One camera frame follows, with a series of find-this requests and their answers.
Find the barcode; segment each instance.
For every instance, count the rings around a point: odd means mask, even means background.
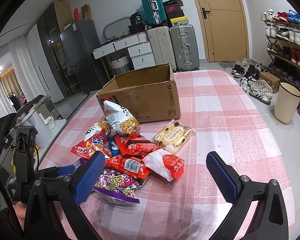
[[[137,162],[137,161],[132,160],[132,159],[128,159],[124,163],[124,168],[126,170],[128,170],[128,171],[132,171],[134,173],[138,173],[141,165],[142,164],[140,162]]]

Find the door frame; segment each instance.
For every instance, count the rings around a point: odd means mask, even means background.
[[[200,25],[201,25],[201,31],[202,31],[202,36],[203,36],[203,45],[204,45],[204,51],[206,55],[206,59],[208,62],[210,62],[209,59],[209,50],[208,50],[208,39],[207,39],[207,33],[206,33],[206,28],[204,26],[204,21],[203,21],[203,15],[201,11],[201,6],[199,3],[199,0],[194,0],[195,5],[197,7],[198,15],[199,15],[199,20],[200,20]],[[243,6],[243,1],[240,0],[241,4],[241,9],[242,9],[242,14],[243,14],[243,20],[244,20],[244,27],[245,27],[245,42],[246,42],[246,58],[249,60],[249,36],[248,36],[248,28],[247,28],[247,23],[246,23],[246,16],[245,16],[245,10]]]

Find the beige curtain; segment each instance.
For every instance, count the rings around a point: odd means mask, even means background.
[[[3,73],[0,76],[0,83],[2,85],[5,95],[8,96],[8,94],[12,92],[13,94],[16,95],[20,105],[22,106],[23,102],[21,101],[21,96],[20,96],[21,88],[18,83],[16,73],[13,67],[11,67],[9,70],[7,70],[5,73]]]

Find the wooden door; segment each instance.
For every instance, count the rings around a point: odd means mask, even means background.
[[[240,0],[198,0],[209,62],[247,57],[246,23]]]

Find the drawer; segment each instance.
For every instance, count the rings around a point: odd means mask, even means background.
[[[146,54],[152,52],[150,42],[139,44],[128,48],[130,57]]]
[[[127,48],[139,43],[138,35],[133,35],[128,38],[124,38],[122,40],[116,41],[114,43],[115,50]]]
[[[140,69],[140,68],[144,68],[144,67],[151,67],[151,66],[155,66],[155,62],[148,62],[148,63],[145,63],[145,64],[141,64],[141,65],[137,65],[137,66],[134,66],[134,69]]]
[[[105,46],[102,46],[100,48],[97,48],[93,51],[93,56],[95,59],[101,58],[102,56],[108,55],[112,52],[114,52],[114,46],[113,43],[109,43]]]
[[[132,57],[131,59],[132,59],[134,66],[154,61],[152,52],[143,54],[143,55],[138,55],[138,56]]]
[[[147,34],[146,33],[140,33],[138,34],[139,42],[146,42],[147,41]]]

